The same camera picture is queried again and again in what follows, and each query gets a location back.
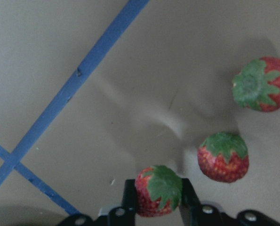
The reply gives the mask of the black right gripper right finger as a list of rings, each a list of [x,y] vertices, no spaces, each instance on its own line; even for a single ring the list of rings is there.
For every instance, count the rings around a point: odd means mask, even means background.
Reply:
[[[182,179],[179,211],[185,226],[280,226],[280,222],[257,210],[243,210],[232,218],[211,204],[202,204],[189,179]]]

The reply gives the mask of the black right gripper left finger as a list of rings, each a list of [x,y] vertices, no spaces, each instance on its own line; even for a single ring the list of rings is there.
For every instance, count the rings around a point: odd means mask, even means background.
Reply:
[[[59,226],[134,226],[137,194],[135,180],[127,179],[120,205],[104,208],[93,220],[85,214],[74,214],[58,223]]]

